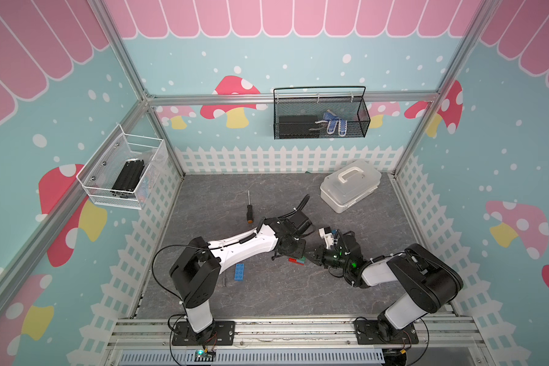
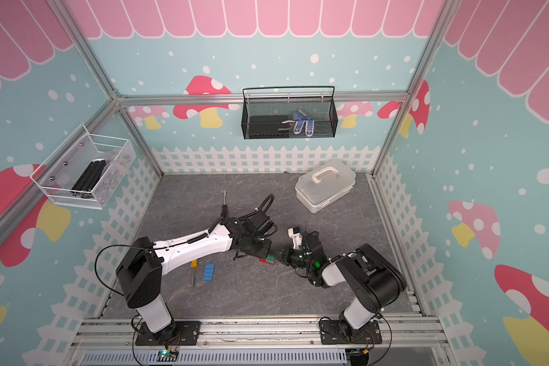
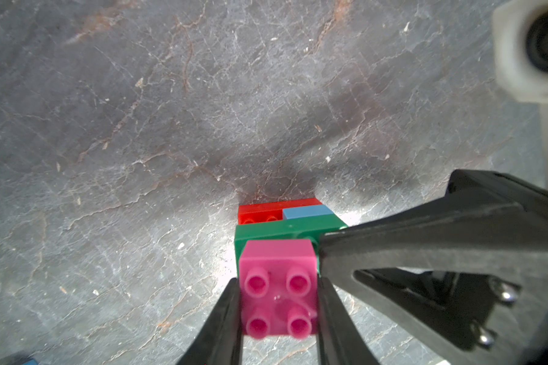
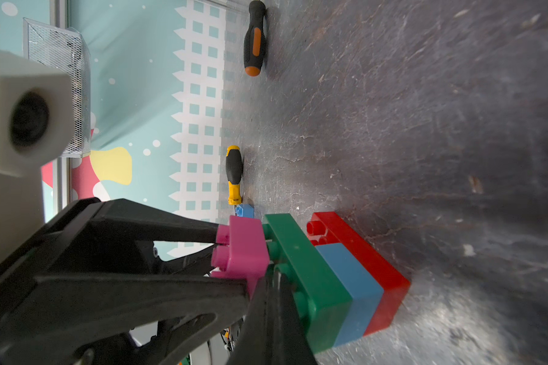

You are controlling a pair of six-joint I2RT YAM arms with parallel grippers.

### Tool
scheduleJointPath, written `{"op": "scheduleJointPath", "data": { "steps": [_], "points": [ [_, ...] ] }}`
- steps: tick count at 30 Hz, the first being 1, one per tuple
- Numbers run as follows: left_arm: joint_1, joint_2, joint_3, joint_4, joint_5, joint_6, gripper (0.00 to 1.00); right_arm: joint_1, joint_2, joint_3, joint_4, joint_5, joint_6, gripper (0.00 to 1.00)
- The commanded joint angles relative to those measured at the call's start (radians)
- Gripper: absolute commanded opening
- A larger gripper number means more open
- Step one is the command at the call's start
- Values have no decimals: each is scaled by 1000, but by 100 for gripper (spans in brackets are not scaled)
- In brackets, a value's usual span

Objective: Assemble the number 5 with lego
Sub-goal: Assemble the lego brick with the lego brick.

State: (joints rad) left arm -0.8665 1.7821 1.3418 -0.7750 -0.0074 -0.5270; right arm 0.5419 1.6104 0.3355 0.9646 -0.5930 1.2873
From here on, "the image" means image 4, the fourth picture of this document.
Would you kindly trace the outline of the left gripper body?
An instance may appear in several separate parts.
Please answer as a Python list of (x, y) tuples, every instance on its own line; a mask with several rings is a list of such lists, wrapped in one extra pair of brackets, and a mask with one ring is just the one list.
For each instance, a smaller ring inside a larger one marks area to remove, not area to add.
[(0, 269), (0, 364), (169, 364), (156, 240), (174, 216), (126, 199), (73, 203)]

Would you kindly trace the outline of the small blue lego brick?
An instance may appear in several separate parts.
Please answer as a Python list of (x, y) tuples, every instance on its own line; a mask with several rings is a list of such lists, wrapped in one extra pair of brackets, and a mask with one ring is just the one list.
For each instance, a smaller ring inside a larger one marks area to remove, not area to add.
[(317, 250), (352, 298), (334, 343), (338, 347), (365, 336), (385, 291), (342, 243), (320, 245)]

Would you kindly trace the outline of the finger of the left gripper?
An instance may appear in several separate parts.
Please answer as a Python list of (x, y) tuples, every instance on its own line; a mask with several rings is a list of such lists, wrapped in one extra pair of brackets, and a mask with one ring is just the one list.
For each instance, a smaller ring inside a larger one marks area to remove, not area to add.
[(90, 225), (106, 238), (132, 241), (214, 243), (219, 225), (127, 199), (103, 203)]
[(192, 275), (39, 275), (0, 319), (0, 364), (72, 364), (95, 342), (183, 318), (119, 364), (169, 364), (246, 313), (243, 281)]

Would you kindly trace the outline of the green lego brick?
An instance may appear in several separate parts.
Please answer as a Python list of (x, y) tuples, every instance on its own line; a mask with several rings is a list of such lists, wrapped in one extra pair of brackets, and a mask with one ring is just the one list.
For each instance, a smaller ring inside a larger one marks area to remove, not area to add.
[(351, 295), (290, 214), (264, 219), (269, 258), (290, 281), (307, 342), (315, 354), (333, 348)]

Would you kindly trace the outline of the red lego brick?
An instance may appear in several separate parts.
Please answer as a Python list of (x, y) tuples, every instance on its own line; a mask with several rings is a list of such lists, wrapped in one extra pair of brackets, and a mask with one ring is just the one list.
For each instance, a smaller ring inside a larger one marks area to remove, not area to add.
[(315, 248), (342, 243), (357, 258), (385, 291), (365, 336), (388, 328), (408, 293), (410, 281), (335, 212), (312, 214), (307, 223), (307, 237)]

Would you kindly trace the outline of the pink small lego brick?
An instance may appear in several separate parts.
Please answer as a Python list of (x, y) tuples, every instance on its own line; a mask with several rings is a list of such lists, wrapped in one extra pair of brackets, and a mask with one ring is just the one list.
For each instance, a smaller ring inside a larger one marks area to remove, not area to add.
[(260, 220), (231, 216), (228, 225), (219, 225), (213, 249), (212, 278), (243, 279), (249, 298), (264, 277), (270, 258)]

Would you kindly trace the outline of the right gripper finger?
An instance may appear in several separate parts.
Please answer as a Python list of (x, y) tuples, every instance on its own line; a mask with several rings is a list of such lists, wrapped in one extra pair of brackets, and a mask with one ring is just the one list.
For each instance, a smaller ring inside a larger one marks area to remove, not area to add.
[(229, 364), (316, 364), (291, 284), (281, 272), (258, 281)]

